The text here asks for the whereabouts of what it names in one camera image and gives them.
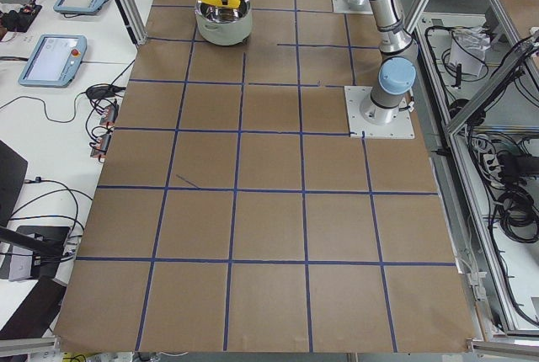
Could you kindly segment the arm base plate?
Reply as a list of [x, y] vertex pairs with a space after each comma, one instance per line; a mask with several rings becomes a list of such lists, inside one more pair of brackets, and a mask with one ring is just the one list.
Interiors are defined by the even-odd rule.
[[335, 13], [356, 13], [372, 15], [369, 0], [332, 0]]
[[371, 100], [370, 86], [345, 86], [345, 104], [352, 138], [411, 140], [415, 138], [405, 98], [394, 109], [377, 107]]

